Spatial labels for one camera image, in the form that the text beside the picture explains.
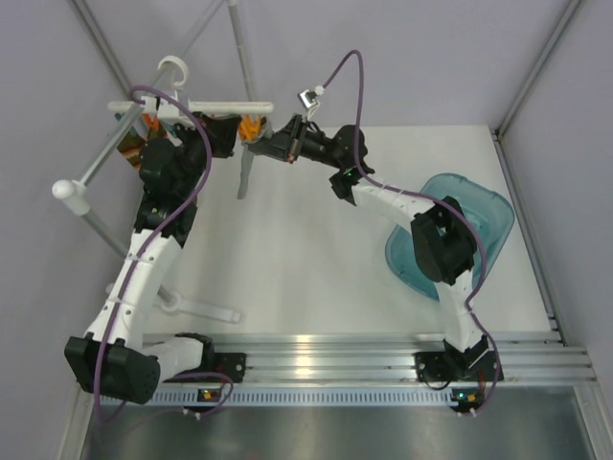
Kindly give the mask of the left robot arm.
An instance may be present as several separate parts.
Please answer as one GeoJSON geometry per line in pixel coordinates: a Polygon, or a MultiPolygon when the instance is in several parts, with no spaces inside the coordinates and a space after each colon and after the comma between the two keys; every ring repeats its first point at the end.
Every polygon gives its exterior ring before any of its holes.
{"type": "Polygon", "coordinates": [[[178,333],[145,346],[149,313],[170,266],[180,255],[197,212],[198,184],[211,158],[233,154],[237,115],[193,115],[198,127],[174,125],[170,138],[160,123],[125,150],[143,183],[130,247],[100,313],[82,337],[72,336],[64,355],[82,390],[144,404],[159,383],[179,375],[207,380],[216,371],[210,337],[178,333]]]}

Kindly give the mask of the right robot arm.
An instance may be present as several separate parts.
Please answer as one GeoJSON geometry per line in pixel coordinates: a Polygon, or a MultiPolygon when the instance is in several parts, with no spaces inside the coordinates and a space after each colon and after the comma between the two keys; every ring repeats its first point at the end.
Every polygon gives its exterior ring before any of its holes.
{"type": "Polygon", "coordinates": [[[502,366],[497,345],[472,306],[487,275],[474,271],[474,258],[486,251],[455,198],[409,192],[375,179],[357,125],[342,126],[328,137],[301,115],[277,131],[259,117],[242,121],[238,135],[256,155],[288,164],[305,158],[334,168],[329,182],[339,199],[385,217],[410,235],[418,270],[438,293],[444,330],[440,356],[418,360],[421,381],[436,382],[439,388],[471,378],[498,383],[502,366]]]}

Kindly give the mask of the white plastic clip hanger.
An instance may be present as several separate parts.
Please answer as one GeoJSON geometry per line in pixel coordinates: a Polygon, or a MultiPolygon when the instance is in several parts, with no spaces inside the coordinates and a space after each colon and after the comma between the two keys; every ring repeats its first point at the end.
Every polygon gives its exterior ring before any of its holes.
{"type": "Polygon", "coordinates": [[[186,92],[184,86],[190,76],[186,62],[177,56],[166,56],[158,63],[159,70],[170,71],[170,90],[167,94],[191,112],[202,112],[206,115],[270,115],[274,110],[271,102],[200,102],[194,101],[186,92]]]}

